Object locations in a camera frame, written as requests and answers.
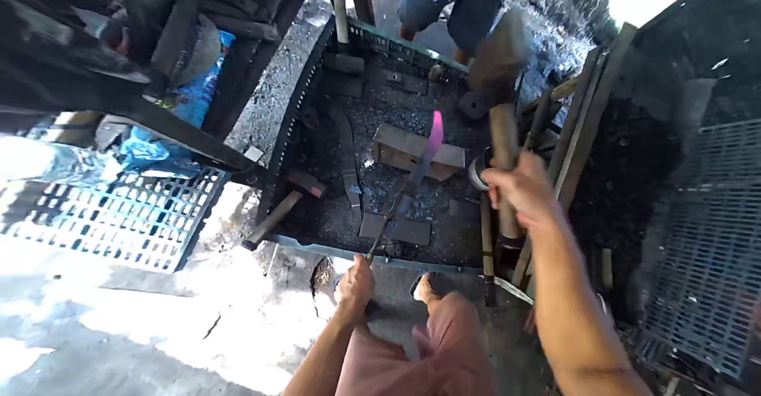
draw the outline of foot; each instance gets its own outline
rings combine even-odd
[[[417,34],[418,34],[417,32],[411,32],[411,31],[409,31],[407,29],[407,26],[405,26],[405,25],[402,25],[399,28],[399,36],[401,36],[403,40],[412,42],[412,41],[415,40],[415,35],[417,35]]]
[[[418,301],[423,301],[425,304],[430,303],[432,300],[438,301],[442,297],[433,290],[431,286],[431,274],[426,273],[420,277],[417,287],[413,293],[413,298]]]
[[[465,53],[465,51],[462,51],[460,48],[457,48],[454,50],[454,61],[457,63],[461,63],[462,65],[468,66],[468,63],[470,62],[470,56]]]

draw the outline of metal plate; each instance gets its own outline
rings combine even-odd
[[[0,200],[21,215],[0,226],[0,239],[36,241],[52,249],[95,254],[143,270],[172,273],[229,175],[207,167],[193,179],[134,174],[99,187],[28,183]]]
[[[761,119],[701,128],[672,203],[645,328],[739,378],[761,298]]]

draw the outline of wooden handle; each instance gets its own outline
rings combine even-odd
[[[518,161],[518,127],[515,124],[515,108],[511,104],[501,104],[490,111],[491,150],[496,167],[500,170],[513,170]],[[515,208],[508,197],[499,196],[499,230],[507,238],[521,238],[523,231],[518,226]]]

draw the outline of blue tarp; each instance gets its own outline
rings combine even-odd
[[[203,75],[172,91],[176,95],[176,105],[169,109],[184,121],[200,128],[214,96],[217,75],[222,69],[224,57],[235,39],[231,33],[219,31],[222,49],[217,61]],[[125,171],[151,176],[193,177],[200,170],[193,161],[192,152],[172,142],[157,140],[150,130],[133,127],[129,138],[122,143],[120,151],[124,156]]]

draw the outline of ground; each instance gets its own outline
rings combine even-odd
[[[373,0],[377,23],[396,35],[399,0]],[[576,69],[591,46],[541,14],[567,0],[508,0],[532,16],[533,77],[522,93],[539,95],[544,77]],[[317,35],[327,0],[307,0],[262,82],[227,139],[254,145],[267,162],[282,113]],[[416,42],[445,55],[453,43],[443,22]],[[97,256],[43,252],[7,244],[0,253],[0,394],[279,394],[334,310],[333,283],[350,266],[272,244],[253,254],[250,233],[257,193],[228,184],[207,219],[188,264],[174,274],[112,265]],[[415,357],[410,330],[424,323],[408,294],[415,273],[376,264],[377,307],[371,329]],[[528,306],[500,293],[500,308],[482,305],[476,277],[450,288],[480,307],[501,394],[542,394],[552,377],[538,339],[522,331]]]

